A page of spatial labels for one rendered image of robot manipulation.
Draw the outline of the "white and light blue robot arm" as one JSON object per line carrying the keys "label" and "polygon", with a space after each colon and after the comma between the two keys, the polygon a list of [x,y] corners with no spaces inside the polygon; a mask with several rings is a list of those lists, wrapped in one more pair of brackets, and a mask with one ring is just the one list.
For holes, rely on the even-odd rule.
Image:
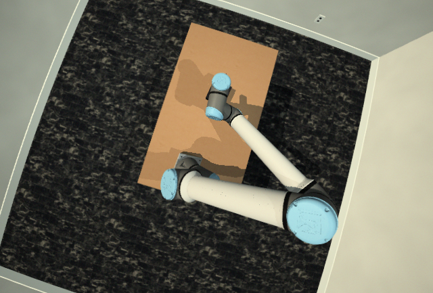
{"label": "white and light blue robot arm", "polygon": [[206,116],[226,121],[288,191],[220,180],[188,157],[164,172],[160,185],[163,197],[186,202],[196,199],[291,231],[308,244],[330,241],[338,229],[334,201],[314,179],[307,179],[239,109],[226,103],[230,86],[227,74],[214,75]]}

